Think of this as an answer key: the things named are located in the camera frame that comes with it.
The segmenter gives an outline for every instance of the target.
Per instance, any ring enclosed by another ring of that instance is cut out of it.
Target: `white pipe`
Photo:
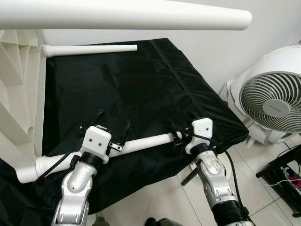
[[[121,152],[111,150],[109,157],[116,157],[123,154],[128,154],[130,152],[136,152],[146,148],[167,144],[173,142],[174,137],[171,133],[158,135],[154,137],[147,137],[138,140],[127,141],[122,148]]]
[[[137,51],[137,45],[50,46],[42,45],[46,57]]]
[[[165,0],[2,0],[5,29],[243,30],[248,11]]]
[[[130,152],[136,152],[136,151],[143,150],[146,148],[167,144],[167,143],[173,142],[173,140],[174,140],[173,135],[171,133],[168,133],[168,134],[158,135],[158,136],[154,136],[154,137],[147,137],[147,138],[142,138],[142,139],[138,139],[138,140],[127,141],[125,143],[124,147],[122,148],[121,152],[111,150],[109,157],[113,158],[113,157],[127,154]],[[51,171],[51,173],[55,173],[55,172],[59,172],[59,171],[68,169],[71,159],[75,155],[81,156],[82,153],[81,152],[71,153],[64,161],[62,161],[57,167],[55,167]],[[51,166],[53,166],[63,156],[64,155],[61,154],[61,155],[57,155],[57,156],[53,156],[53,157],[46,157],[46,156],[38,157],[36,159],[37,176],[39,177],[44,172],[46,172],[46,170],[48,170]]]

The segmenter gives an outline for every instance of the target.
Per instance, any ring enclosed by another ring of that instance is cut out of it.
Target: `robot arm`
[[[222,162],[211,150],[204,151],[204,147],[195,158],[198,175],[204,186],[204,192],[218,226],[253,226],[245,209],[241,206],[232,192],[226,179],[226,172]]]
[[[185,150],[195,156],[198,174],[202,179],[204,192],[217,225],[253,226],[244,213],[244,207],[239,204],[231,190],[223,164],[215,153],[209,150],[210,142],[201,138],[211,138],[212,121],[208,118],[200,119],[194,121],[192,126],[194,135]],[[80,150],[83,155],[74,170],[63,179],[63,197],[55,210],[52,226],[86,225],[89,211],[87,197],[92,189],[92,176],[97,173],[100,166],[108,162],[108,147],[117,151],[122,150],[120,143],[111,142],[111,134],[106,128],[91,126],[87,129]]]
[[[212,121],[192,123],[194,134],[209,137],[212,135]],[[186,146],[186,152],[195,156],[197,172],[202,180],[204,192],[218,226],[254,226],[245,214],[227,179],[223,163],[207,146],[208,141],[193,137]]]

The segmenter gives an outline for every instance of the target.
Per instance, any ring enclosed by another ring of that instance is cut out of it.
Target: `tiled floor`
[[[301,136],[287,144],[290,147],[301,144]],[[301,219],[293,218],[287,204],[255,176],[285,149],[285,144],[258,143],[248,149],[243,142],[228,150],[236,167],[241,199],[257,226],[301,226]],[[170,218],[184,226],[216,226],[201,181],[194,178],[185,187],[181,186],[180,182],[189,173],[186,167],[177,176],[146,186],[98,214],[111,226],[144,226],[148,217]],[[233,177],[229,181],[234,188]]]

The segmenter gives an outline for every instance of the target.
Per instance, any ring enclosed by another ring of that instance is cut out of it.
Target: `white fan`
[[[251,146],[301,132],[301,45],[275,50],[226,83],[220,97],[249,129]]]

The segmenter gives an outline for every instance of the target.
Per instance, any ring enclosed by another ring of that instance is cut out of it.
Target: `shoe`
[[[155,218],[148,218],[144,226],[157,226],[157,221]]]
[[[168,220],[167,218],[162,218],[161,220],[159,220],[158,222],[157,222],[157,226],[161,226],[161,222],[162,221],[165,221],[165,220]]]

